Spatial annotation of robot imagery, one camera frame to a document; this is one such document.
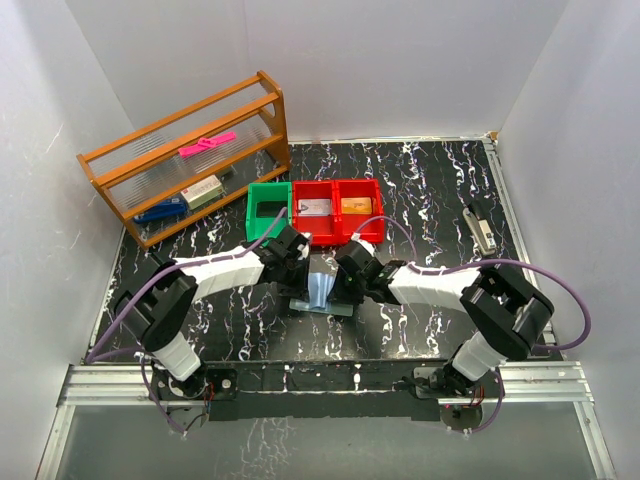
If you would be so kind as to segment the green card holder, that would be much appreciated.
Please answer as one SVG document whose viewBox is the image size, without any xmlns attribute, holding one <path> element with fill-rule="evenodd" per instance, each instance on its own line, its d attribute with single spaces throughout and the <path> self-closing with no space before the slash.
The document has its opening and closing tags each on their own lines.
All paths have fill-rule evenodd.
<svg viewBox="0 0 640 480">
<path fill-rule="evenodd" d="M 335 285 L 336 277 L 327 273 L 314 272 L 308 275 L 308 299 L 291 299 L 289 308 L 299 312 L 320 313 L 334 316 L 350 317 L 354 306 L 330 300 L 330 293 Z"/>
</svg>

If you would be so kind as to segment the black credit card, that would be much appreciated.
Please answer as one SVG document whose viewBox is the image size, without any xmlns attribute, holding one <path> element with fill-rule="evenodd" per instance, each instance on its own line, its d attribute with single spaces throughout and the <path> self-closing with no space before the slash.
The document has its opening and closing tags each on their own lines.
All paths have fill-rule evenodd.
<svg viewBox="0 0 640 480">
<path fill-rule="evenodd" d="M 269 200 L 260 201 L 256 204 L 257 218 L 275 218 L 283 208 L 288 207 L 287 201 Z"/>
</svg>

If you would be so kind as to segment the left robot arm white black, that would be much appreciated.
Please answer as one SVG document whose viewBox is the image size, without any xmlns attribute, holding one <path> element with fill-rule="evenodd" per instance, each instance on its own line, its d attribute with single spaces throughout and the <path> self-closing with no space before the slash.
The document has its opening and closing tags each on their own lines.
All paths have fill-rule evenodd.
<svg viewBox="0 0 640 480">
<path fill-rule="evenodd" d="M 245 286 L 275 284 L 286 297 L 307 297 L 309 233 L 285 226 L 254 245 L 194 258 L 150 255 L 117 293 L 114 314 L 168 375 L 173 394 L 194 399 L 207 383 L 207 367 L 188 343 L 182 325 L 192 304 Z"/>
</svg>

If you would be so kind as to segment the white striped credit card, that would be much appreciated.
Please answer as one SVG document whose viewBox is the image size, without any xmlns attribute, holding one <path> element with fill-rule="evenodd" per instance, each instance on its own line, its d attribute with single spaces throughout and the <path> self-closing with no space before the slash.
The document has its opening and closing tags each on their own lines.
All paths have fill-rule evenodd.
<svg viewBox="0 0 640 480">
<path fill-rule="evenodd" d="M 332 213 L 332 201 L 329 198 L 299 199 L 296 213 L 302 217 L 330 216 Z"/>
</svg>

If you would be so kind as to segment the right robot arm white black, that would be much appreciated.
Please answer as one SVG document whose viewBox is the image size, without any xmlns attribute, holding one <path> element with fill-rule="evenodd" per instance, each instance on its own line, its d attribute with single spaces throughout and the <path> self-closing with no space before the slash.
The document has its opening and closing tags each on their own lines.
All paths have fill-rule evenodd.
<svg viewBox="0 0 640 480">
<path fill-rule="evenodd" d="M 444 366 L 407 381 L 417 395 L 471 395 L 490 370 L 507 360 L 527 359 L 554 313 L 552 302 L 504 262 L 461 269 L 420 268 L 403 260 L 382 263 L 373 247 L 360 240 L 341 247 L 335 260 L 331 300 L 427 304 L 464 312 L 476 327 Z"/>
</svg>

